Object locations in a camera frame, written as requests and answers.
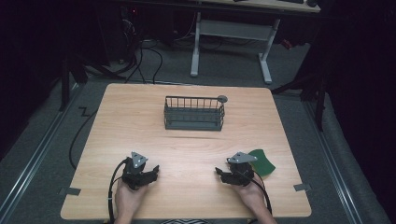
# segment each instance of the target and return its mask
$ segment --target tape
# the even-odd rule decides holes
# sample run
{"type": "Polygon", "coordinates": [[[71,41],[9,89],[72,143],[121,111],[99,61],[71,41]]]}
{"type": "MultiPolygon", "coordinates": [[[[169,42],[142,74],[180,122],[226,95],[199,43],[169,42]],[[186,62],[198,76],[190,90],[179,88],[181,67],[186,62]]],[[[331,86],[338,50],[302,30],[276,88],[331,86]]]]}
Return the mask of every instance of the tape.
{"type": "Polygon", "coordinates": [[[61,188],[58,192],[59,195],[76,195],[78,196],[79,193],[81,192],[81,189],[73,189],[73,188],[61,188]]]}
{"type": "Polygon", "coordinates": [[[300,191],[300,190],[305,190],[305,191],[309,191],[311,190],[311,185],[310,184],[299,184],[299,185],[294,185],[294,189],[296,191],[300,191]]]}

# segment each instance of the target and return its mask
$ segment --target human hand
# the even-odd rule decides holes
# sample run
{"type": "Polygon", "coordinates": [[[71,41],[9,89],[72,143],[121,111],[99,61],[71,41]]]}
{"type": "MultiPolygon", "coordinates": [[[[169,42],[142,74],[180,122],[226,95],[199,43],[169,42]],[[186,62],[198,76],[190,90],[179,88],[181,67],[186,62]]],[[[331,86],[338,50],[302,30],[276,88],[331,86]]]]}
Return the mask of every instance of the human hand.
{"type": "MultiPolygon", "coordinates": [[[[257,174],[254,174],[253,180],[259,183],[265,189],[262,180],[257,174]]],[[[241,197],[242,202],[247,206],[247,208],[249,208],[250,211],[256,216],[259,223],[276,223],[275,219],[265,205],[264,193],[259,186],[250,182],[245,187],[232,185],[232,188],[241,197]]]]}
{"type": "Polygon", "coordinates": [[[115,224],[130,224],[134,214],[140,207],[148,190],[148,185],[132,190],[122,179],[119,179],[116,192],[116,206],[118,216],[115,224]]]}

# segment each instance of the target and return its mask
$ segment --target green cloth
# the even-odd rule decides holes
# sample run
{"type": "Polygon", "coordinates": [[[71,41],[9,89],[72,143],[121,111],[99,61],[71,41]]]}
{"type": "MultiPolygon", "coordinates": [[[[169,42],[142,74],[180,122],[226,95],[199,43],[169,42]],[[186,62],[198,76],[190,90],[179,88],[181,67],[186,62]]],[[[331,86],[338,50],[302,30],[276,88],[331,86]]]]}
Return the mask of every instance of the green cloth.
{"type": "Polygon", "coordinates": [[[250,164],[259,176],[269,175],[275,170],[275,166],[268,161],[262,149],[254,149],[248,154],[257,158],[256,161],[251,161],[250,164]]]}

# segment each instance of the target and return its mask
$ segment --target black cable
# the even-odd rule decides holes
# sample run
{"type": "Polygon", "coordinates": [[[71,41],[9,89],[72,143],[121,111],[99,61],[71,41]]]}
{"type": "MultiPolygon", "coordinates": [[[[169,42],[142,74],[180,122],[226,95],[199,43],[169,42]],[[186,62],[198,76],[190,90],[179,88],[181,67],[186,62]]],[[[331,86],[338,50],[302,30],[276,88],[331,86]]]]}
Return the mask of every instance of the black cable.
{"type": "Polygon", "coordinates": [[[253,178],[250,178],[250,177],[248,177],[248,176],[242,174],[242,173],[239,172],[239,171],[236,171],[236,172],[237,172],[239,175],[241,175],[242,177],[244,177],[244,178],[250,180],[251,182],[253,182],[255,185],[257,185],[257,186],[262,190],[262,193],[264,194],[265,201],[266,201],[266,203],[267,203],[267,209],[268,209],[268,211],[269,211],[269,212],[271,213],[271,215],[272,215],[272,206],[271,206],[270,198],[269,198],[268,193],[267,193],[267,191],[265,190],[265,188],[263,188],[262,185],[259,184],[259,183],[258,183],[256,180],[254,180],[253,178]]]}
{"type": "Polygon", "coordinates": [[[122,162],[120,162],[120,164],[117,166],[116,170],[114,170],[113,176],[111,176],[110,186],[108,187],[108,195],[107,195],[108,196],[107,197],[107,199],[108,199],[108,214],[110,216],[110,223],[111,224],[113,224],[114,221],[116,220],[114,218],[114,212],[113,212],[113,185],[114,185],[114,183],[116,182],[117,179],[120,179],[120,178],[117,178],[116,180],[114,180],[114,178],[116,177],[117,171],[120,169],[120,167],[123,164],[126,164],[127,161],[128,161],[128,159],[125,159],[122,162]]]}
{"type": "Polygon", "coordinates": [[[129,79],[132,77],[132,75],[136,72],[136,70],[140,67],[140,64],[142,63],[143,60],[143,50],[142,48],[140,48],[140,60],[139,60],[139,64],[136,66],[136,68],[134,69],[134,71],[131,73],[131,75],[129,75],[127,78],[125,78],[124,83],[127,83],[129,81],[129,79]]]}
{"type": "Polygon", "coordinates": [[[93,117],[93,115],[95,115],[97,112],[98,112],[98,110],[96,109],[94,112],[92,112],[92,113],[90,114],[90,116],[84,121],[84,123],[82,123],[82,125],[79,127],[79,129],[78,129],[76,135],[74,136],[72,143],[70,144],[70,148],[69,148],[69,161],[70,161],[70,164],[72,165],[73,169],[75,169],[75,170],[77,169],[77,166],[73,163],[73,160],[72,160],[72,149],[73,149],[73,146],[74,146],[74,144],[76,143],[76,140],[77,140],[77,138],[78,138],[78,136],[79,136],[79,133],[82,131],[82,128],[84,128],[84,126],[87,124],[87,122],[88,122],[88,121],[93,117]]]}
{"type": "Polygon", "coordinates": [[[158,71],[160,71],[160,68],[163,66],[163,56],[161,55],[160,52],[158,52],[155,49],[146,49],[146,50],[151,50],[151,51],[157,53],[158,56],[160,56],[160,59],[161,59],[160,65],[158,66],[157,70],[155,71],[154,75],[152,76],[152,84],[155,84],[155,77],[157,76],[158,71]]]}
{"type": "Polygon", "coordinates": [[[223,38],[223,41],[225,43],[229,43],[229,44],[233,44],[233,45],[237,45],[237,46],[246,46],[249,44],[259,42],[258,40],[249,39],[249,40],[244,40],[243,43],[238,43],[237,41],[234,41],[234,40],[235,40],[235,38],[223,38]]]}
{"type": "Polygon", "coordinates": [[[143,46],[143,44],[144,44],[145,42],[146,42],[146,43],[147,43],[147,42],[154,42],[154,44],[153,44],[152,46],[149,46],[149,47],[143,47],[143,49],[153,49],[153,48],[155,48],[155,47],[158,46],[158,40],[156,40],[156,39],[150,39],[150,40],[146,39],[146,40],[143,40],[141,46],[143,46]]]}
{"type": "Polygon", "coordinates": [[[219,41],[218,45],[215,46],[214,48],[205,48],[204,44],[212,44],[212,43],[204,43],[204,41],[200,41],[200,45],[199,47],[201,49],[206,49],[206,50],[215,50],[215,49],[219,49],[222,44],[223,44],[223,37],[218,37],[218,36],[207,36],[206,38],[202,38],[202,40],[210,40],[210,39],[215,39],[214,41],[212,41],[212,43],[215,43],[216,41],[219,41]]]}
{"type": "Polygon", "coordinates": [[[185,38],[190,38],[190,37],[192,37],[192,36],[195,36],[195,35],[190,35],[190,33],[191,33],[192,28],[194,27],[196,17],[197,17],[197,13],[195,12],[194,15],[193,15],[193,17],[192,17],[190,29],[187,31],[187,33],[186,33],[185,35],[183,35],[183,36],[180,37],[180,38],[175,39],[175,40],[174,40],[175,43],[176,43],[178,40],[183,40],[183,39],[185,39],[185,38]]]}
{"type": "Polygon", "coordinates": [[[147,81],[146,81],[145,77],[143,76],[143,73],[142,73],[142,70],[140,69],[140,67],[137,68],[137,71],[139,71],[139,74],[142,77],[143,84],[146,84],[147,81]]]}
{"type": "Polygon", "coordinates": [[[194,37],[194,35],[186,36],[182,39],[175,40],[174,43],[181,47],[193,46],[195,44],[195,42],[194,42],[194,39],[191,39],[192,37],[194,37]]]}
{"type": "MultiPolygon", "coordinates": [[[[132,36],[132,40],[130,41],[131,43],[129,44],[129,46],[127,46],[126,58],[128,58],[128,55],[130,54],[130,52],[132,53],[137,49],[137,45],[139,44],[139,40],[142,38],[143,34],[144,34],[143,29],[141,29],[141,28],[135,29],[133,36],[132,36]]],[[[132,53],[131,60],[128,62],[128,64],[125,67],[121,68],[120,70],[117,70],[114,72],[106,69],[105,67],[103,67],[102,65],[99,65],[99,64],[94,64],[92,62],[89,62],[87,64],[91,65],[95,70],[97,70],[99,72],[99,73],[97,73],[97,72],[94,72],[88,68],[85,68],[85,70],[90,74],[93,74],[95,76],[107,75],[109,77],[123,79],[123,77],[120,77],[118,75],[131,70],[136,65],[136,59],[135,59],[134,54],[132,53]]]]}
{"type": "Polygon", "coordinates": [[[116,183],[117,180],[119,180],[119,179],[121,179],[121,178],[122,178],[122,176],[117,177],[117,179],[115,179],[115,180],[113,181],[113,185],[116,183]]]}

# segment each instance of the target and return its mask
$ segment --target black wire basket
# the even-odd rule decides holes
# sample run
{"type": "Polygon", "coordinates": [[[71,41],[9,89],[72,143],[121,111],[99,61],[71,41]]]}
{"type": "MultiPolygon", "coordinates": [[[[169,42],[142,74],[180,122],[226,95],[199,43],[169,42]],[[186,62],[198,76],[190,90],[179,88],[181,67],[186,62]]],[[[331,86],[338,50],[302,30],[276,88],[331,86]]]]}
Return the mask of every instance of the black wire basket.
{"type": "Polygon", "coordinates": [[[221,131],[226,96],[166,96],[165,129],[221,131]]]}

